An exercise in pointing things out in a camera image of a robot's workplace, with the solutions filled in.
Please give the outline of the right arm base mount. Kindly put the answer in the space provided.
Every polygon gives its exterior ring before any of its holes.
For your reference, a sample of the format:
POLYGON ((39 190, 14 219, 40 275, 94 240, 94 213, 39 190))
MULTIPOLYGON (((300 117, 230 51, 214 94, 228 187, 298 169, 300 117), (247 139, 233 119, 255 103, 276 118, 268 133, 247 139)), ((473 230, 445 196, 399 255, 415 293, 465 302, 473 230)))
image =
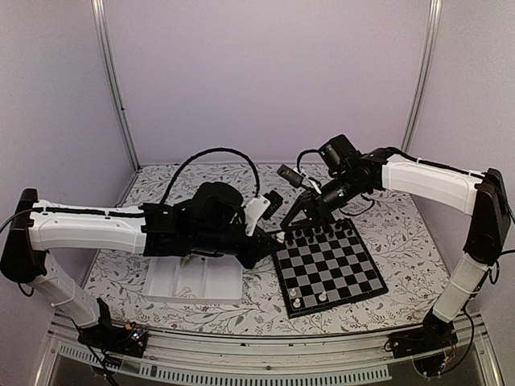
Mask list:
POLYGON ((438 351, 414 360, 415 370, 422 376, 432 378, 445 372, 457 343, 453 322, 444 322, 430 311, 421 326, 388 335, 384 348, 395 359, 438 351))

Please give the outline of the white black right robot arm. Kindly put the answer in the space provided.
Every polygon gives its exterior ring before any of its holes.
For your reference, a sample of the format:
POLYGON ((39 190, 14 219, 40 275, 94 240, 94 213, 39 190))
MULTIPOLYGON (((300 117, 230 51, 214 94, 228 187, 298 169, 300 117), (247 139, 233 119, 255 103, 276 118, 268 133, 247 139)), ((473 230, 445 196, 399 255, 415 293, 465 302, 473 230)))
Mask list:
POLYGON ((434 350, 447 337, 444 323, 453 321, 475 296, 488 271, 497 267, 505 253, 513 213, 502 173, 495 168, 462 170, 410 156, 392 146, 362 153, 343 134, 315 152, 330 180, 321 187, 305 188, 282 220, 283 231, 328 224, 336 210, 358 195, 375 191, 406 193, 469 218, 462 256, 426 317, 430 322, 416 334, 422 350, 434 350))

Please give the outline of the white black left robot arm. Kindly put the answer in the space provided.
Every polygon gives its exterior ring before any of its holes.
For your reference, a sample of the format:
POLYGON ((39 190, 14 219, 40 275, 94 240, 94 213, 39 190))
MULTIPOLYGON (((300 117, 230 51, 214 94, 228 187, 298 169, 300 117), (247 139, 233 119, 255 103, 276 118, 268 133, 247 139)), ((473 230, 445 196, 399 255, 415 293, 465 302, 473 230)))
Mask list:
POLYGON ((258 227, 282 205, 276 191, 248 203, 227 183, 202 183, 192 198, 174 205, 144 203, 126 208, 69 207, 38 197, 27 188, 7 231, 1 272, 47 297, 103 349, 119 343, 109 307, 92 298, 52 257, 55 248, 111 249, 143 257, 236 257, 252 269, 279 243, 258 227))

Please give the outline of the white chess piece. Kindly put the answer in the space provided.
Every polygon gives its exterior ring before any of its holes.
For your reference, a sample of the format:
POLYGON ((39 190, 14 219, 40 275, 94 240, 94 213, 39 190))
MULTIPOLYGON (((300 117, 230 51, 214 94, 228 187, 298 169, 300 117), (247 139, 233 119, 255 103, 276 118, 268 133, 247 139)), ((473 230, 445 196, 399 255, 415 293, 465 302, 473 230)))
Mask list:
POLYGON ((275 240, 279 243, 283 243, 286 239, 286 233, 285 232, 278 232, 275 235, 275 240))

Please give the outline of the white plastic tray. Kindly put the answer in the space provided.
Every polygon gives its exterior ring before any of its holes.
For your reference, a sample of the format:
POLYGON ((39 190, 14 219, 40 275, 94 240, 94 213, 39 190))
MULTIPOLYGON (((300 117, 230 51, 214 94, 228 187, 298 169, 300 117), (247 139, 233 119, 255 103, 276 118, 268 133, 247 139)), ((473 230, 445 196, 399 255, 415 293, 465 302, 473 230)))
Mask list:
POLYGON ((243 296, 243 271, 233 256, 153 257, 142 295, 152 302, 196 305, 237 305, 243 296), (182 259, 192 267, 191 290, 176 294, 177 269, 182 259))

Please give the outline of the black white chessboard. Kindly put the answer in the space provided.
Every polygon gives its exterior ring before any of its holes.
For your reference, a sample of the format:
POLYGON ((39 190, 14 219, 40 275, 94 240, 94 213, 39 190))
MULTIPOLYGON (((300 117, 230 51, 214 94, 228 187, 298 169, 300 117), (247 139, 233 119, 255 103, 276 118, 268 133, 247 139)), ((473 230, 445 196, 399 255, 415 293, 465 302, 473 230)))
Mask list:
POLYGON ((299 318, 336 306, 387 294, 389 289, 361 235, 350 219, 286 233, 272 255, 288 318, 299 318), (296 288, 297 296, 290 296, 296 288), (321 302, 319 295, 327 300, 321 302), (294 308, 296 298, 301 301, 294 308))

